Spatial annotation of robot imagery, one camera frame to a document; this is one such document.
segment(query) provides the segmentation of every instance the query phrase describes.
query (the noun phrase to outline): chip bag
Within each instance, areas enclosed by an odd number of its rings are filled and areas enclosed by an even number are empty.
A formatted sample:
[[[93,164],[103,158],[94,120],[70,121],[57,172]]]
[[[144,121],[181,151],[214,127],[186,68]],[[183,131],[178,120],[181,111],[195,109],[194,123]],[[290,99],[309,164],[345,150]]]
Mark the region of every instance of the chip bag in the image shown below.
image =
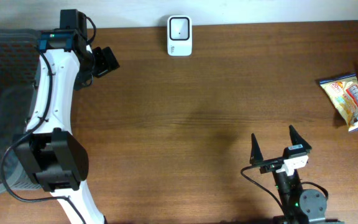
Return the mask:
[[[335,108],[345,119],[349,132],[358,130],[358,81],[355,74],[321,80]]]

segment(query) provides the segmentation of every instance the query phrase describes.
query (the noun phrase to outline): black cable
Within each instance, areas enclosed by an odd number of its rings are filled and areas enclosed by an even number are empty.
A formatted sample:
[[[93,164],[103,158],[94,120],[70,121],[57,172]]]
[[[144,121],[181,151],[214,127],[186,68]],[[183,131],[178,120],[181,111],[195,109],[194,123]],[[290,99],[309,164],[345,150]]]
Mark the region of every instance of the black cable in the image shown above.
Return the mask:
[[[324,195],[326,196],[326,199],[328,200],[328,190],[325,189],[324,187],[322,187],[318,184],[315,184],[313,182],[302,182],[301,184],[309,184],[309,185],[317,187],[318,189],[320,189],[320,191],[322,191],[324,193]]]
[[[93,23],[92,19],[89,18],[88,16],[86,17],[86,19],[90,21],[93,27],[93,36],[88,41],[86,41],[86,44],[89,45],[92,44],[94,38],[96,37],[96,25]]]
[[[249,169],[253,169],[253,168],[257,168],[258,166],[249,166],[249,167],[244,167],[241,169],[241,175],[247,179],[249,182],[255,184],[256,186],[258,186],[259,188],[261,188],[262,190],[266,191],[270,196],[272,196],[274,198],[274,200],[278,203],[278,206],[280,206],[281,208],[281,211],[283,211],[283,214],[284,214],[284,217],[285,219],[287,219],[287,222],[289,223],[290,222],[290,219],[287,217],[287,213],[283,207],[283,205],[281,204],[281,202],[278,200],[278,198],[271,192],[269,191],[268,189],[266,189],[264,186],[260,185],[258,182],[252,180],[250,177],[246,176],[244,174],[244,171],[246,170],[249,170]]]
[[[91,86],[93,84],[93,71],[94,71],[94,67],[96,66],[96,59],[95,59],[93,54],[92,54],[92,57],[93,57],[93,65],[92,65],[92,69],[90,71],[90,73],[91,73],[91,81],[88,84],[86,84],[87,81],[82,83],[83,88],[89,87],[89,86]]]
[[[49,76],[49,89],[48,89],[48,98],[47,98],[47,105],[45,107],[45,111],[42,115],[42,117],[40,118],[40,121],[30,130],[26,131],[22,137],[20,137],[18,140],[16,140],[11,146],[8,147],[8,149],[6,149],[2,159],[1,159],[1,166],[0,166],[0,176],[1,176],[1,182],[4,185],[6,191],[12,195],[12,197],[18,199],[21,202],[45,202],[45,201],[49,201],[49,200],[58,200],[58,199],[62,199],[65,200],[66,202],[68,202],[70,204],[70,206],[74,209],[75,213],[79,216],[79,218],[81,219],[81,221],[86,224],[85,219],[82,217],[81,213],[78,211],[78,209],[75,207],[75,205],[73,204],[73,202],[65,196],[58,196],[58,197],[45,197],[45,198],[37,198],[37,199],[26,199],[26,198],[22,198],[20,196],[18,196],[17,194],[15,194],[12,189],[10,188],[9,184],[6,181],[6,177],[5,177],[5,171],[4,171],[4,162],[5,159],[7,157],[7,155],[14,150],[23,140],[27,139],[35,130],[37,130],[41,124],[45,121],[47,115],[48,115],[48,110],[50,107],[50,101],[52,99],[52,84],[53,84],[53,78],[52,78],[52,69],[50,67],[50,64],[47,60],[47,58],[45,57],[45,55],[40,52],[38,49],[36,49],[38,51],[38,53],[40,54],[40,56],[43,58],[44,62],[47,64],[48,67],[48,76]]]

